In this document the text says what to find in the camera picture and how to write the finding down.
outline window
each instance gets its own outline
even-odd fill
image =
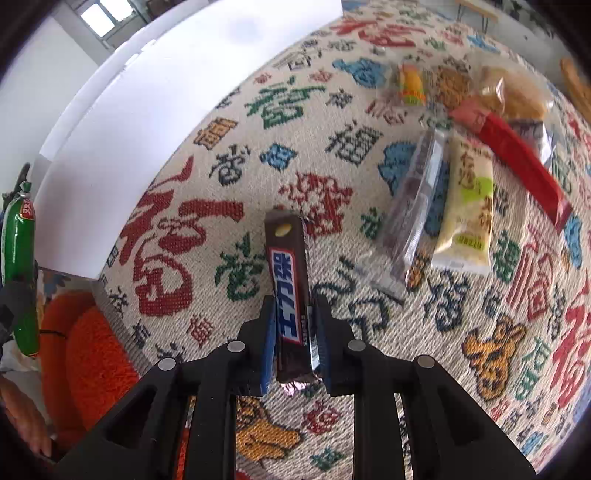
[[[85,10],[81,17],[99,37],[107,35],[107,33],[111,31],[111,28],[115,26],[98,4],[91,5],[88,10]]]
[[[77,11],[100,38],[126,23],[135,14],[128,0],[90,0],[84,2]]]
[[[127,0],[100,0],[100,4],[115,17],[117,22],[125,20],[134,12]]]

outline red stick wrapper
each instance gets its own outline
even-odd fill
[[[573,207],[531,147],[501,117],[483,108],[474,98],[462,102],[450,116],[474,132],[513,170],[560,233]]]

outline clear plastic bag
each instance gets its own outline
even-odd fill
[[[378,100],[401,108],[432,108],[431,88],[433,74],[430,69],[413,62],[390,63],[386,82],[377,91]]]
[[[554,132],[541,120],[511,120],[509,126],[531,147],[546,170],[551,169]]]
[[[554,105],[546,84],[511,59],[478,52],[468,61],[473,94],[503,119],[542,121]]]
[[[374,287],[402,298],[433,200],[447,134],[430,128],[419,139],[375,242],[355,270]]]

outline patterned rug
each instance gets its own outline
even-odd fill
[[[333,315],[388,355],[434,356],[540,470],[591,398],[591,133],[551,89],[566,139],[552,173],[574,214],[561,234],[501,163],[487,277],[430,268],[449,165],[405,302],[355,274],[422,125],[449,121],[376,99],[389,62],[470,70],[480,49],[520,56],[416,4],[377,2],[310,33],[230,92],[187,137],[139,201],[95,297],[135,369],[207,355],[258,316],[272,293],[265,212],[312,220],[309,276]],[[405,460],[410,462],[403,412]],[[353,399],[314,383],[238,407],[238,466],[251,478],[346,478]]]

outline chocolate bar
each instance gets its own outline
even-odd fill
[[[310,289],[304,225],[298,213],[265,216],[267,258],[277,314],[277,380],[312,381],[308,309]]]

